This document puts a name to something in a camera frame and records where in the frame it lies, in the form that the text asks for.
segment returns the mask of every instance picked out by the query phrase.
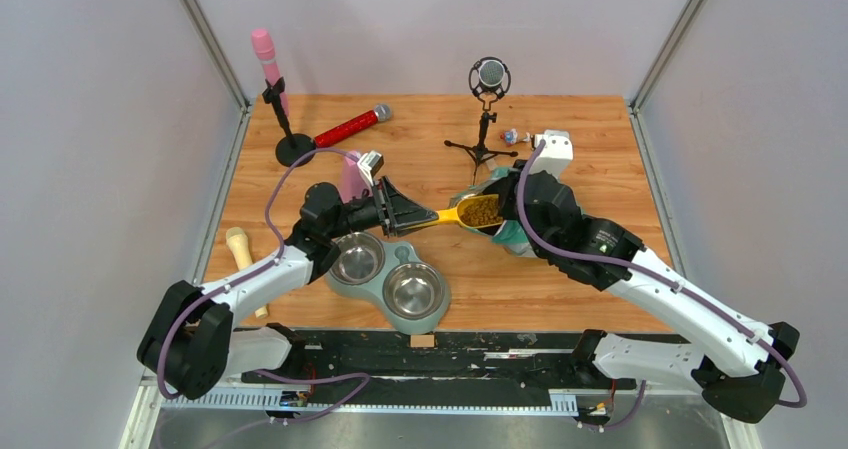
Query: microphone grille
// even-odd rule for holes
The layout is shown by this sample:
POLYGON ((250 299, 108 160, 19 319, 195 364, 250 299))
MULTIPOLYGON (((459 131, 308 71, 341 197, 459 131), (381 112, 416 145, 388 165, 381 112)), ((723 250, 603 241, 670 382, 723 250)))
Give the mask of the microphone grille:
POLYGON ((480 66, 480 83, 486 87, 497 87, 503 82, 504 67, 499 61, 489 59, 480 66))

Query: red microphone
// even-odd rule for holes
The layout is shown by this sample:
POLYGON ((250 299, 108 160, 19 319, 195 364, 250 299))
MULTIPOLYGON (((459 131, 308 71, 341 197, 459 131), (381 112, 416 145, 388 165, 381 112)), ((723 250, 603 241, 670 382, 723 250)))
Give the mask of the red microphone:
POLYGON ((315 146, 331 147, 357 132, 368 129, 378 122, 387 121, 391 117, 392 110, 387 104, 377 104, 377 106, 374 107, 374 110, 360 114, 345 123, 339 124, 327 132, 315 136, 315 146))

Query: brown kibble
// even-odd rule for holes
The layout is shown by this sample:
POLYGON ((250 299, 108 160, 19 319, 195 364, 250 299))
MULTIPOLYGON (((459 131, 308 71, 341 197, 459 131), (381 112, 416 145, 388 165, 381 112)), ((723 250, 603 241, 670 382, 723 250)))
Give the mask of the brown kibble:
POLYGON ((484 227, 503 222, 498 215, 498 199, 491 197, 487 199, 475 199, 465 204, 459 220, 469 227, 484 227))

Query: metal bowl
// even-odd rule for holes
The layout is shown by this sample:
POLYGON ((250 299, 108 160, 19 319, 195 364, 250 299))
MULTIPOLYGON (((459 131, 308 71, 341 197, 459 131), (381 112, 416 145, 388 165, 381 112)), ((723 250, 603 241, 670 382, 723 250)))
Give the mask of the metal bowl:
POLYGON ((330 273, 344 284, 364 284, 380 273, 386 262, 383 243, 367 232, 354 232, 336 241, 341 255, 330 273))
POLYGON ((422 319, 433 314, 444 297, 441 276, 432 266, 422 262, 401 264, 383 281, 386 306, 404 319, 422 319))

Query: wooden table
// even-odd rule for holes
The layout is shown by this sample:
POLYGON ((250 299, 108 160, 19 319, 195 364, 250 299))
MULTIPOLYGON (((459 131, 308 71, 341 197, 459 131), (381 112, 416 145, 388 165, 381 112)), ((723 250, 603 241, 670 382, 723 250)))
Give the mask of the wooden table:
MULTIPOLYGON (((473 163, 461 150, 443 141, 474 144, 480 103, 461 96, 291 96, 291 123, 295 131, 319 134, 353 116, 388 103, 394 117, 367 129, 337 147, 377 150, 385 157, 381 175, 388 175, 412 200, 431 209, 444 209, 454 194, 471 181, 473 163)), ((562 181, 574 189, 578 203, 592 215, 612 219, 641 237, 666 261, 668 251, 645 177, 624 101, 620 97, 508 96, 494 105, 498 122, 489 129, 488 145, 502 149, 500 131, 512 127, 531 133, 563 129, 571 134, 574 161, 562 181)), ((218 228, 206 280, 236 271, 225 245, 224 233, 233 226, 248 234, 254 260, 277 247, 265 226, 263 211, 272 188, 283 173, 274 147, 283 132, 270 106, 257 100, 235 178, 218 228)), ((527 144, 515 146, 527 158, 527 144)), ((512 159, 499 156, 501 165, 512 159)), ((337 183, 341 158, 319 154, 296 169, 271 212, 284 235, 298 219, 307 187, 337 183)), ((489 170, 481 166, 478 182, 489 170)), ((538 259, 508 255, 484 237, 458 226, 436 226, 405 238, 421 259, 442 272, 453 302, 439 324, 451 330, 667 331, 640 308, 578 284, 538 259)), ((323 280, 292 291, 270 304, 270 317, 290 327, 388 328, 370 304, 333 293, 323 280)))

